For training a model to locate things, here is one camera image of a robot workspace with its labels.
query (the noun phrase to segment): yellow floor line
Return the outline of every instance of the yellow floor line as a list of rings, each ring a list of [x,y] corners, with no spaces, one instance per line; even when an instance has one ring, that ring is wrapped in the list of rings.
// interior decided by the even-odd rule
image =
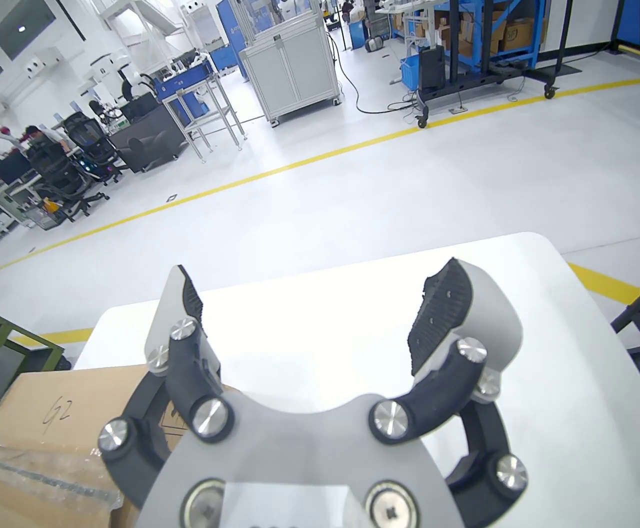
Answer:
[[[589,291],[599,293],[624,305],[629,305],[640,297],[640,288],[637,286],[577,264],[569,263],[569,266]]]
[[[43,333],[41,337],[58,345],[64,345],[69,343],[84,343],[89,340],[92,332],[93,328],[81,328],[79,330],[67,330],[65,332]],[[25,335],[12,335],[9,339],[24,346],[42,346],[42,343]]]
[[[603,275],[592,269],[583,268],[571,262],[568,262],[568,264],[587,290],[599,293],[625,305],[631,304],[636,298],[640,297],[640,288],[637,286]],[[59,345],[63,345],[88,341],[92,332],[93,328],[82,328],[80,330],[68,330],[66,332],[44,333],[42,337]],[[11,337],[11,339],[25,346],[36,346],[40,344],[30,337],[20,336]]]
[[[571,95],[578,95],[581,93],[589,93],[589,92],[597,92],[600,90],[609,90],[611,88],[619,88],[622,86],[633,86],[636,84],[640,84],[640,79],[631,79],[629,81],[616,81],[614,83],[605,83],[605,84],[596,84],[594,86],[585,86],[583,88],[575,88],[574,90],[563,90],[560,92],[557,92],[556,97],[568,97]],[[434,128],[434,127],[441,127],[444,125],[449,125],[451,123],[455,123],[458,121],[464,121],[466,119],[471,119],[474,117],[478,117],[481,115],[487,115],[490,113],[494,113],[494,112],[499,112],[502,110],[507,110],[509,108],[515,108],[518,106],[524,106],[527,104],[532,104],[535,102],[541,102],[544,101],[545,98],[540,95],[538,97],[531,97],[530,99],[522,99],[522,100],[518,100],[518,101],[514,101],[514,102],[507,102],[504,104],[499,104],[496,106],[491,106],[488,108],[483,108],[480,110],[475,110],[473,112],[466,112],[464,114],[459,114],[456,116],[452,116],[452,117],[448,117],[445,119],[441,119],[439,121],[435,121],[433,123],[429,123],[429,128]],[[370,147],[372,145],[377,145],[379,143],[384,143],[385,141],[390,141],[390,140],[394,140],[396,138],[401,138],[402,136],[408,136],[409,134],[414,134],[416,132],[419,132],[420,129],[419,128],[410,128],[410,129],[406,129],[406,130],[401,130],[398,132],[393,132],[392,134],[386,134],[384,136],[380,136],[379,138],[374,138],[372,140],[368,140],[368,141],[363,141],[361,143],[356,143],[355,145],[350,145],[348,147],[343,147],[343,148],[338,148],[336,150],[332,150],[330,152],[325,152],[324,154],[318,154],[317,156],[312,156],[312,157],[308,157],[306,159],[303,159],[301,161],[296,161],[295,163],[291,163],[279,168],[275,168],[272,170],[268,170],[266,172],[261,172],[259,174],[256,174],[254,176],[249,176],[248,178],[243,178],[241,180],[237,180],[235,182],[231,182],[228,183],[226,185],[222,185],[220,187],[216,187],[214,189],[209,189],[208,191],[203,191],[201,193],[195,194],[193,196],[187,196],[186,198],[182,198],[180,200],[176,200],[174,202],[170,202],[168,204],[163,204],[160,205],[159,207],[155,207],[153,209],[150,209],[149,211],[144,211],[144,212],[140,212],[138,214],[134,214],[132,216],[128,216],[126,218],[123,218],[122,220],[118,220],[116,222],[112,222],[109,223],[107,225],[103,225],[102,227],[98,227],[96,229],[92,229],[90,231],[87,231],[86,233],[82,233],[80,235],[76,235],[74,237],[68,238],[66,240],[62,240],[60,242],[57,242],[55,244],[52,244],[50,246],[46,246],[42,249],[39,250],[35,250],[32,253],[28,253],[27,255],[24,255],[22,257],[19,257],[18,259],[15,260],[11,260],[10,262],[7,262],[6,264],[3,264],[0,266],[0,269],[5,269],[8,268],[9,266],[12,266],[14,264],[17,264],[18,262],[22,262],[26,259],[30,259],[32,257],[35,257],[36,255],[41,255],[45,252],[51,251],[52,249],[55,248],[59,248],[60,246],[64,246],[66,244],[69,244],[71,242],[75,242],[77,240],[81,240],[83,238],[87,238],[90,237],[91,235],[95,235],[97,233],[100,233],[102,231],[106,231],[107,229],[111,229],[113,227],[117,227],[119,225],[123,225],[126,224],[128,222],[134,221],[134,220],[138,220],[139,218],[144,218],[145,216],[149,216],[151,214],[157,213],[157,212],[161,212],[161,211],[165,211],[167,209],[171,209],[172,207],[177,207],[178,205],[182,205],[182,204],[186,204],[188,202],[192,202],[193,200],[199,200],[200,198],[205,198],[206,196],[211,196],[214,195],[216,193],[221,193],[222,191],[227,191],[229,189],[233,189],[235,187],[239,187],[240,185],[245,185],[247,183],[251,183],[251,182],[255,182],[257,180],[261,180],[263,178],[266,178],[268,176],[273,176],[274,174],[280,174],[282,172],[286,172],[298,167],[303,167],[305,165],[310,165],[311,163],[315,163],[317,161],[322,161],[323,159],[328,159],[331,157],[335,157],[335,156],[339,156],[341,154],[345,154],[346,152],[353,152],[354,150],[360,150],[361,148],[365,148],[365,147]]]

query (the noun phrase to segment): person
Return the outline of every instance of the person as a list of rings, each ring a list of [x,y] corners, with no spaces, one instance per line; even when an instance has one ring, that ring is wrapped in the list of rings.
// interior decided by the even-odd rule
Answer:
[[[9,141],[13,145],[14,148],[17,148],[21,152],[24,152],[25,148],[20,143],[18,138],[14,138],[11,135],[11,130],[7,127],[0,127],[0,140]]]
[[[37,140],[42,136],[49,138],[54,143],[60,143],[60,145],[62,145],[62,148],[65,149],[65,152],[71,152],[72,150],[77,148],[77,145],[73,141],[71,141],[69,136],[67,136],[64,132],[58,132],[49,129],[40,130],[35,125],[29,125],[28,127],[26,127],[22,140]]]
[[[342,20],[347,24],[351,22],[351,12],[353,11],[353,0],[344,0],[342,4]]]

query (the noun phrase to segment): textured gripper pad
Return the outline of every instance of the textured gripper pad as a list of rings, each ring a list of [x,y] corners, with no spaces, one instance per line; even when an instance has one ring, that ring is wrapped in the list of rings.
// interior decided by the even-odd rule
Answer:
[[[427,277],[422,290],[422,306],[407,339],[412,376],[429,359],[449,330],[464,322],[472,299],[471,281],[456,259],[447,262],[436,275]]]
[[[184,311],[187,312],[189,316],[197,319],[200,326],[202,326],[202,300],[198,296],[198,292],[196,292],[191,277],[189,277],[182,266],[178,266],[178,268],[180,268],[180,271],[184,275],[184,288],[182,290],[182,305],[184,306]]]

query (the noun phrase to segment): metal screw head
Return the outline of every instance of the metal screw head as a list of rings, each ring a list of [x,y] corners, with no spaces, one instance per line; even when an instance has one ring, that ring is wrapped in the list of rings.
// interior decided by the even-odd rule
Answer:
[[[171,328],[171,339],[180,341],[186,339],[196,331],[196,320],[193,317],[187,317],[175,323]]]
[[[480,401],[495,401],[500,396],[500,372],[485,367],[474,392]]]
[[[415,528],[418,525],[413,497],[396,482],[374,486],[365,508],[376,528]]]
[[[495,474],[505,488],[514,492],[522,491],[529,482],[529,475],[524,464],[512,454],[506,454],[498,461]]]
[[[486,360],[486,348],[473,337],[458,339],[458,351],[472,363],[483,363]]]
[[[193,429],[202,438],[210,438],[222,431],[228,418],[226,404],[218,398],[211,398],[198,407],[192,421]]]
[[[225,484],[219,480],[200,483],[184,505],[185,528],[218,528],[222,516]]]
[[[147,357],[147,365],[150,369],[162,369],[167,361],[169,361],[169,347],[167,345],[154,348]]]
[[[373,410],[373,423],[376,429],[387,438],[397,440],[406,434],[409,419],[399,403],[393,400],[384,400],[378,403]]]
[[[101,451],[115,451],[125,440],[129,434],[129,426],[122,418],[116,418],[106,424],[100,436],[98,436],[98,447]]]

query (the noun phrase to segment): white floor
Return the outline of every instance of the white floor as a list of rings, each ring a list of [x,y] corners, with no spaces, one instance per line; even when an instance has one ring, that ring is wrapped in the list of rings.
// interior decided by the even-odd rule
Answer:
[[[407,94],[388,84],[398,68],[394,54],[402,53],[394,42],[372,54],[340,54],[361,108],[382,110]],[[583,73],[559,78],[559,93],[640,78],[640,61],[624,55],[574,65]],[[176,162],[110,185],[112,199],[89,218],[48,232],[14,230],[0,241],[0,266],[171,195],[186,198],[415,127],[408,110],[358,112],[353,89],[341,73],[339,80],[340,106],[320,105],[276,129],[264,117],[251,120],[242,151],[226,131],[216,132],[206,164],[186,150]],[[223,83],[241,120],[261,116],[238,72]],[[506,103],[519,84],[463,92],[464,105]],[[517,97],[542,92],[528,80]],[[185,265],[199,289],[212,289],[524,230],[547,236],[571,262],[640,285],[639,95],[640,86],[626,86],[481,115],[138,218],[0,270],[0,314],[42,333],[86,328],[112,306],[157,298],[174,264]],[[457,105],[457,97],[437,100],[430,122]],[[609,319],[621,309],[598,302]]]

